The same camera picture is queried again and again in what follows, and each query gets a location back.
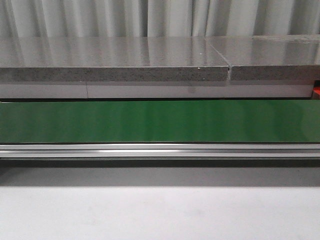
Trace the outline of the green conveyor belt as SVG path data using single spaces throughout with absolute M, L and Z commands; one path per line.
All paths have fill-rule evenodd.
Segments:
M 5 102 L 0 141 L 317 143 L 318 100 Z

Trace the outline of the grey stone counter slab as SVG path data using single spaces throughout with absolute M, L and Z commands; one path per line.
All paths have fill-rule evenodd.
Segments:
M 5 37 L 2 82 L 223 82 L 229 66 L 202 37 Z

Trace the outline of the grey stone slab right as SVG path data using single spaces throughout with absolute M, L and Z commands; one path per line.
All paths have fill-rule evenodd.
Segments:
M 231 81 L 308 84 L 320 79 L 319 35 L 212 36 L 205 40 L 228 63 Z

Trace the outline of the red object at right edge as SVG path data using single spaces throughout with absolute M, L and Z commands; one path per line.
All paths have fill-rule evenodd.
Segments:
M 320 100 L 320 87 L 316 86 L 313 88 L 312 96 L 313 100 Z

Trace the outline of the white curtain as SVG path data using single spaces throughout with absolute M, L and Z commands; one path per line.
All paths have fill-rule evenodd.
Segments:
M 3 0 L 2 37 L 311 35 L 317 0 Z

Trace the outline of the aluminium conveyor frame rail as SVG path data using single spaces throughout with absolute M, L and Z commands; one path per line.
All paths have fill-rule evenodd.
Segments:
M 2 144 L 2 159 L 319 159 L 318 143 Z

